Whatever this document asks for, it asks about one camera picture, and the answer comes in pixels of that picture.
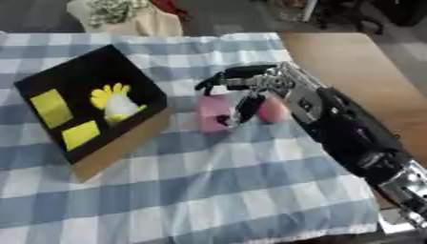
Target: pink block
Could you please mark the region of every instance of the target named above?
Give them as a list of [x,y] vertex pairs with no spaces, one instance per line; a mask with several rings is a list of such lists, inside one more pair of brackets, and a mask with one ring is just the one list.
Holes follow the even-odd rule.
[[225,95],[201,96],[197,106],[197,118],[201,132],[225,131],[228,127],[219,124],[216,117],[230,114],[230,104]]
[[257,113],[261,119],[269,123],[277,123],[291,116],[283,102],[275,96],[267,97]]

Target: bag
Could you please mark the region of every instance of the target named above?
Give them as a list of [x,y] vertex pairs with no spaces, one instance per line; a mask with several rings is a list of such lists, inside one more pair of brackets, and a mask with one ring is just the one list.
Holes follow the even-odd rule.
[[182,10],[176,6],[173,0],[150,0],[160,10],[170,14],[177,15],[182,20],[191,19],[189,13],[186,10]]

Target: black box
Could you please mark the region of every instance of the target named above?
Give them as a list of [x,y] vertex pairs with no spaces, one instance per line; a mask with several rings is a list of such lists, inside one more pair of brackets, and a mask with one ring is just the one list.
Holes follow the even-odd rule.
[[[92,90],[115,83],[130,85],[128,97],[136,104],[146,104],[147,108],[110,127],[104,112],[94,107],[90,98]],[[112,45],[41,71],[16,82],[15,86],[82,181],[107,168],[169,125],[166,94]],[[72,120],[53,129],[48,127],[31,102],[32,97],[51,89],[61,94],[73,116]],[[67,151],[62,131],[91,120],[95,120],[100,134]]]

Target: tablecloth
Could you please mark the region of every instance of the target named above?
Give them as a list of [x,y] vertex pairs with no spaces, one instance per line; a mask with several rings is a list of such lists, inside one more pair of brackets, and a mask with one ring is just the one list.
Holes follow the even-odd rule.
[[[79,183],[12,84],[108,44],[169,96],[172,124]],[[275,33],[7,35],[0,45],[1,242],[271,243],[374,231],[377,205],[367,185],[294,120],[198,131],[195,83],[228,67],[289,59]]]

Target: wooden table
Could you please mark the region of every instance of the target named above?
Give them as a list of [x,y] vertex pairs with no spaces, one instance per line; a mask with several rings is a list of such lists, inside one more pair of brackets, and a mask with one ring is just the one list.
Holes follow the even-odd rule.
[[[294,61],[352,97],[400,134],[427,167],[427,101],[376,44],[361,33],[280,33]],[[382,199],[381,207],[387,207]]]

